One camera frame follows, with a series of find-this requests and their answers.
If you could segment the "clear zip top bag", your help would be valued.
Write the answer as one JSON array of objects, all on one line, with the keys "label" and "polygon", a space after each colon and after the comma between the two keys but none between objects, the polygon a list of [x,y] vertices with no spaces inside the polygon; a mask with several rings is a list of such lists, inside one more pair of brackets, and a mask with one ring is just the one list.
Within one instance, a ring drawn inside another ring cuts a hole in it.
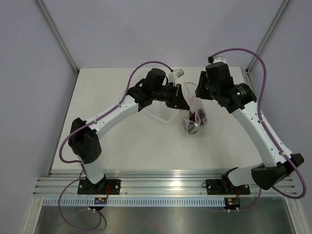
[{"label": "clear zip top bag", "polygon": [[182,84],[183,95],[184,95],[185,100],[187,101],[188,105],[190,106],[190,110],[188,110],[188,111],[186,111],[186,110],[180,110],[179,111],[180,122],[182,124],[182,129],[184,130],[185,133],[187,133],[186,132],[186,126],[185,126],[185,120],[187,120],[189,118],[190,112],[193,113],[197,109],[200,109],[200,108],[205,111],[202,100],[195,96],[195,89],[196,88],[197,88],[197,85],[193,82],[184,82]]}]

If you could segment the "red grape bunch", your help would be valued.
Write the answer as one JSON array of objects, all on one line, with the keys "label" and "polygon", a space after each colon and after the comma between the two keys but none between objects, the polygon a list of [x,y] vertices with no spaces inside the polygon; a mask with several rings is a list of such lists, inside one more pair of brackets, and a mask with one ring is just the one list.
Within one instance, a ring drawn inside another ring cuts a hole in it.
[{"label": "red grape bunch", "polygon": [[197,133],[207,122],[206,113],[203,109],[190,112],[190,116],[185,120],[186,132],[190,135]]}]

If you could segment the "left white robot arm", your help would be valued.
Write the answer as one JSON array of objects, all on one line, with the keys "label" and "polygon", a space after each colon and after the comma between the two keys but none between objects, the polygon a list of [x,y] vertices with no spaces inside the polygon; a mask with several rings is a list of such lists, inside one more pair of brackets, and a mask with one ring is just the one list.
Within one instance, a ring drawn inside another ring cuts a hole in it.
[{"label": "left white robot arm", "polygon": [[108,182],[98,161],[102,152],[100,140],[125,118],[150,106],[153,101],[164,102],[172,109],[190,110],[181,84],[177,82],[183,75],[182,69],[167,75],[163,70],[153,68],[146,78],[126,91],[118,104],[87,120],[76,118],[72,122],[68,144],[86,172],[83,187],[95,194],[107,190]]}]

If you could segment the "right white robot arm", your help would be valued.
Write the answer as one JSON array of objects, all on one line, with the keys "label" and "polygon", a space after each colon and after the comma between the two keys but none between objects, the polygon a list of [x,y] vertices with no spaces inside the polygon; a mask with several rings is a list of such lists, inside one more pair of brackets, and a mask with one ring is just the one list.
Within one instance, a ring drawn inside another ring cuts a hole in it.
[{"label": "right white robot arm", "polygon": [[265,123],[259,102],[249,85],[235,84],[226,63],[209,64],[200,73],[196,97],[215,100],[226,108],[244,128],[261,157],[258,166],[235,167],[221,176],[221,187],[226,193],[233,193],[239,186],[255,184],[263,190],[298,171],[304,158],[288,149],[269,124]]}]

